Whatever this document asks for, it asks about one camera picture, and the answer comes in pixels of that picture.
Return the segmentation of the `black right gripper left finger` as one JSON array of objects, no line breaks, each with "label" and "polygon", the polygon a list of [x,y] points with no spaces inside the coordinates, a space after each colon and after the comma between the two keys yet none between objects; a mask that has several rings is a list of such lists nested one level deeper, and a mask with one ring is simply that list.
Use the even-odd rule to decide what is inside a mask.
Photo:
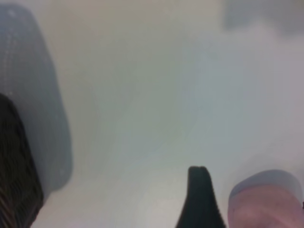
[{"label": "black right gripper left finger", "polygon": [[204,166],[188,169],[187,194],[177,222],[178,228],[224,228],[212,179]]}]

